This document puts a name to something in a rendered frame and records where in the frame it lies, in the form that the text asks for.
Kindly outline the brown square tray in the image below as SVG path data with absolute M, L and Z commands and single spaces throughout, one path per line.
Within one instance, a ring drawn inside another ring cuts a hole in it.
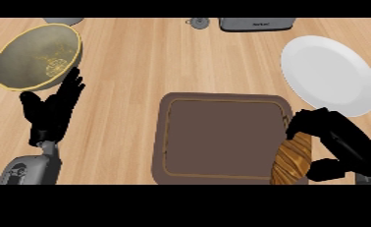
M 271 185 L 291 107 L 278 95 L 171 92 L 159 102 L 152 177 L 160 185 Z

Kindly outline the grey rounded object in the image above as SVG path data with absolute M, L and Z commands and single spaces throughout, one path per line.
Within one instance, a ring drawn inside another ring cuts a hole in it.
M 82 21 L 82 18 L 44 18 L 44 21 L 48 24 L 73 26 Z

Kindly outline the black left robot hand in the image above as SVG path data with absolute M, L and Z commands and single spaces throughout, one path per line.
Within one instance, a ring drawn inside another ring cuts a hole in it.
M 79 70 L 73 67 L 62 81 L 56 94 L 46 100 L 41 100 L 31 91 L 20 93 L 23 115 L 32 124 L 31 146 L 37 146 L 44 141 L 59 142 L 62 140 L 84 87 Z

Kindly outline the small grey round knob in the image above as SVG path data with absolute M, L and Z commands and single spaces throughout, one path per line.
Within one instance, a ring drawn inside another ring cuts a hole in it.
M 194 29 L 205 29 L 209 26 L 207 18 L 191 18 L 185 21 L 185 24 L 190 25 Z

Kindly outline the grey bowl with yellow rim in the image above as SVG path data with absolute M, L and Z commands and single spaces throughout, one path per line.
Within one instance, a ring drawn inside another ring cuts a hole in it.
M 71 26 L 31 28 L 0 50 L 0 86 L 12 91 L 38 91 L 59 85 L 81 57 L 81 35 Z

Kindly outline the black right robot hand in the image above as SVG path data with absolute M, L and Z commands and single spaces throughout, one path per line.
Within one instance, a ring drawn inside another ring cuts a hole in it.
M 327 108 L 302 109 L 288 124 L 287 139 L 303 133 L 318 137 L 334 159 L 319 159 L 312 162 L 306 173 L 315 182 L 338 179 L 346 172 L 355 172 L 371 178 L 371 139 L 337 112 Z

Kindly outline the dark grey rectangular appliance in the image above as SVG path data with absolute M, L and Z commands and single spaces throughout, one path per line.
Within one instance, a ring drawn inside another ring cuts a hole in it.
M 294 18 L 219 18 L 219 27 L 228 32 L 275 31 L 293 27 Z

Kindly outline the white round plate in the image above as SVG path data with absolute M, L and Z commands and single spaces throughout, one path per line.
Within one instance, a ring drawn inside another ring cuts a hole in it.
M 296 37 L 281 51 L 281 72 L 291 90 L 315 108 L 346 117 L 371 111 L 371 67 L 336 40 Z

